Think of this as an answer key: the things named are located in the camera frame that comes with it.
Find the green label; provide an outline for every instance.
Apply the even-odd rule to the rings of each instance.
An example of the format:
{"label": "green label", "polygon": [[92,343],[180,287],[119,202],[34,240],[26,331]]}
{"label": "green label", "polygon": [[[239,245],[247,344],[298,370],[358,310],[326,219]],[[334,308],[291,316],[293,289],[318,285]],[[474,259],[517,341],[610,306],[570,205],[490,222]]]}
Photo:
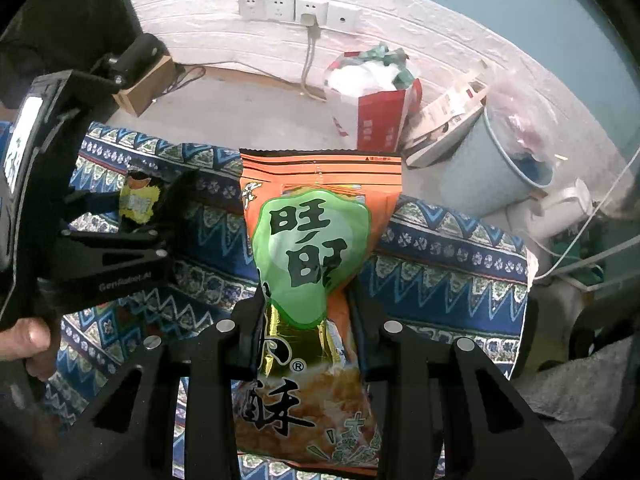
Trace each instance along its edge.
{"label": "green label", "polygon": [[364,204],[322,189],[264,203],[253,248],[271,304],[299,328],[326,317],[326,297],[367,253],[370,214]]}

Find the power cord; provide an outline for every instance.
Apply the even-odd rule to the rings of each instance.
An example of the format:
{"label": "power cord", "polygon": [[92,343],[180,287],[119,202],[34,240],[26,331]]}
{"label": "power cord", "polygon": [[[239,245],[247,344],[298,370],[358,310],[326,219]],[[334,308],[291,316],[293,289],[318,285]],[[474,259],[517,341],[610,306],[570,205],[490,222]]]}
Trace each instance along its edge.
{"label": "power cord", "polygon": [[304,95],[324,103],[326,99],[313,95],[306,88],[306,78],[309,75],[309,71],[314,62],[314,56],[316,55],[316,41],[318,40],[320,27],[318,27],[318,20],[316,20],[314,14],[303,14],[302,24],[306,25],[306,57],[305,64],[302,68],[302,77],[300,78],[300,88],[302,88]]}
{"label": "power cord", "polygon": [[590,224],[590,222],[593,219],[593,217],[596,216],[597,212],[600,210],[602,205],[604,203],[606,203],[607,199],[609,198],[609,195],[613,192],[614,188],[618,185],[618,183],[620,182],[620,179],[625,174],[626,170],[628,170],[631,167],[631,165],[636,161],[636,158],[638,158],[638,155],[640,155],[640,146],[638,146],[638,149],[634,153],[634,156],[631,157],[631,160],[627,163],[625,168],[620,172],[620,174],[613,181],[613,184],[611,185],[611,187],[609,188],[607,193],[604,195],[604,198],[600,201],[600,203],[593,210],[593,213],[591,213],[591,215],[587,218],[587,221],[584,223],[584,225],[582,226],[580,231],[578,231],[578,234],[575,235],[575,238],[571,241],[569,246],[564,250],[564,253],[562,253],[562,255],[558,258],[558,260],[553,264],[553,266],[547,272],[545,272],[544,274],[541,274],[540,276],[536,276],[535,278],[533,278],[535,281],[542,280],[543,278],[546,278],[547,276],[549,276],[552,272],[554,272],[558,268],[558,266],[560,265],[562,260],[564,260],[566,258],[566,256],[569,253],[569,251],[572,249],[572,247],[575,245],[575,243],[580,239],[580,236],[582,236],[582,233],[585,231],[587,226]]}
{"label": "power cord", "polygon": [[[531,240],[540,249],[545,251],[545,253],[551,254],[552,256],[555,256],[556,258],[562,258],[562,254],[555,253],[551,249],[548,249],[547,247],[545,247],[545,245],[542,242],[540,242],[539,240],[536,240],[533,236],[531,236],[529,233],[527,233],[526,230],[518,228],[518,229],[514,229],[514,233],[522,233],[524,235],[527,235],[527,240]],[[578,262],[582,261],[582,258],[579,258],[578,256],[570,256],[569,254],[567,256],[565,256],[565,258],[567,258],[569,260],[577,260]],[[604,270],[599,265],[594,264],[594,265],[591,266],[591,269],[598,269],[600,272],[602,272],[604,274]]]}
{"label": "power cord", "polygon": [[[309,69],[311,68],[311,62],[313,61],[313,54],[314,54],[314,52],[315,52],[315,41],[313,41],[313,42],[309,41],[309,43],[311,43],[311,44],[308,44],[308,45],[307,45],[305,65],[303,66],[303,70],[302,70],[302,71],[303,71],[303,76],[304,76],[304,79],[303,79],[303,82],[304,82],[304,83],[306,83],[306,76],[308,75]],[[293,87],[297,87],[297,86],[298,86],[298,84],[297,84],[297,83],[294,83],[294,82],[292,82],[292,81],[288,81],[288,80],[286,80],[286,79],[283,79],[283,78],[281,78],[281,77],[279,77],[279,76],[276,76],[276,75],[272,74],[271,72],[267,72],[266,70],[263,70],[263,69],[261,69],[261,68],[258,68],[257,66],[253,66],[253,65],[250,65],[250,64],[245,63],[245,62],[242,62],[242,61],[236,61],[236,60],[231,60],[231,59],[230,59],[230,60],[228,60],[228,61],[213,61],[213,62],[208,62],[208,63],[203,63],[203,64],[198,64],[198,65],[193,65],[193,66],[191,66],[191,68],[190,68],[189,70],[187,70],[187,71],[185,71],[185,72],[181,73],[180,75],[178,75],[178,76],[176,77],[176,79],[174,80],[174,82],[173,82],[173,83],[171,83],[171,84],[167,87],[167,89],[166,89],[164,92],[162,92],[162,93],[161,93],[161,94],[156,98],[156,100],[157,100],[157,99],[159,99],[159,98],[161,98],[161,97],[162,97],[162,96],[164,96],[164,95],[170,94],[171,92],[175,92],[176,90],[179,90],[179,89],[181,89],[181,88],[184,88],[184,87],[185,87],[185,86],[187,86],[188,84],[190,84],[190,83],[192,83],[192,82],[194,82],[194,81],[197,81],[198,79],[203,78],[203,77],[204,77],[204,75],[206,74],[207,66],[217,66],[217,65],[224,65],[224,64],[238,64],[238,65],[242,65],[242,66],[245,66],[245,67],[247,67],[247,68],[250,68],[251,70],[255,70],[256,72],[259,72],[259,73],[261,73],[261,74],[263,74],[263,75],[265,75],[265,76],[271,77],[271,78],[275,79],[276,81],[279,81],[280,83],[283,83],[283,84],[285,84],[285,85],[293,86]],[[201,73],[201,74],[199,74],[199,75],[197,75],[196,77],[193,77],[192,79],[189,79],[189,80],[187,80],[187,81],[184,81],[184,79],[185,79],[185,78],[186,78],[190,73],[194,72],[194,71],[195,71],[195,70],[197,70],[197,69],[202,70],[202,73]],[[308,90],[306,89],[306,86],[303,86],[303,85],[301,84],[301,85],[300,85],[300,87],[302,87],[303,92],[305,93],[305,95],[307,95],[307,96],[309,96],[309,97],[311,97],[311,98],[313,98],[313,99],[316,99],[316,100],[322,101],[322,102],[324,102],[324,101],[325,101],[325,99],[322,99],[322,98],[320,98],[320,97],[318,97],[318,96],[315,96],[315,95],[313,95],[313,94],[309,93],[309,92],[308,92]]]}

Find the patterned fabric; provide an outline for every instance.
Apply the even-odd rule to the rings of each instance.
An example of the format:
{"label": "patterned fabric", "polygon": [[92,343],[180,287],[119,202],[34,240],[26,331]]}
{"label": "patterned fabric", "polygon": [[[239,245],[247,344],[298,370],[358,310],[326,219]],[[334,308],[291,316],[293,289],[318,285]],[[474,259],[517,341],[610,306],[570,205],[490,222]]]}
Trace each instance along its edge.
{"label": "patterned fabric", "polygon": [[[239,153],[204,144],[173,145],[155,137],[94,123],[82,143],[71,184],[112,191],[132,157],[199,168],[184,211],[186,242],[175,262],[175,286],[135,294],[66,316],[58,371],[46,404],[63,425],[82,410],[149,335],[192,336],[229,316],[251,296],[257,271],[242,216]],[[114,215],[85,215],[79,230],[117,229]],[[441,341],[473,338],[508,377],[516,360],[527,303],[526,249],[519,238],[475,219],[410,197],[398,208],[360,279],[388,314]],[[174,476],[184,477],[184,419],[188,380],[178,392]],[[239,457],[242,478],[334,480],[295,472],[262,457]],[[444,458],[438,465],[444,473]]]}

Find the wall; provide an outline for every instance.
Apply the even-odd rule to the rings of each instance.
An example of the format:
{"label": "wall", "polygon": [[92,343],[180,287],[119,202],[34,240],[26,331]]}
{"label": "wall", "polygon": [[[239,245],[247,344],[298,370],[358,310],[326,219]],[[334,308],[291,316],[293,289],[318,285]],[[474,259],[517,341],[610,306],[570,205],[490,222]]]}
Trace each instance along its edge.
{"label": "wall", "polygon": [[556,75],[629,156],[640,139],[633,61],[591,0],[432,0],[482,23]]}
{"label": "wall", "polygon": [[[236,60],[292,82],[300,81],[305,27],[242,20],[237,0],[131,1],[143,30],[159,36],[177,62]],[[624,165],[602,126],[564,83],[478,22],[431,0],[329,1],[362,8],[358,34],[322,31],[308,76],[310,85],[322,86],[324,70],[341,52],[385,41],[392,47],[402,46],[412,58],[420,71],[424,101],[430,102],[484,57],[518,70],[558,120],[556,153],[568,160],[559,166],[553,187],[566,186],[579,176],[600,198]],[[629,185],[630,178],[625,181],[625,186]]]}

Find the snack bag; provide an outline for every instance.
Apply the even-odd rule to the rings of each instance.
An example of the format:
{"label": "snack bag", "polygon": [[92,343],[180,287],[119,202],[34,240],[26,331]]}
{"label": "snack bag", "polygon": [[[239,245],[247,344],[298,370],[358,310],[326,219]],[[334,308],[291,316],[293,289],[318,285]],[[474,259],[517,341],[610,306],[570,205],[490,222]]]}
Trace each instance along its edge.
{"label": "snack bag", "polygon": [[241,150],[244,217],[268,302],[258,380],[234,391],[242,452],[375,474],[382,442],[342,289],[401,192],[396,156]]}

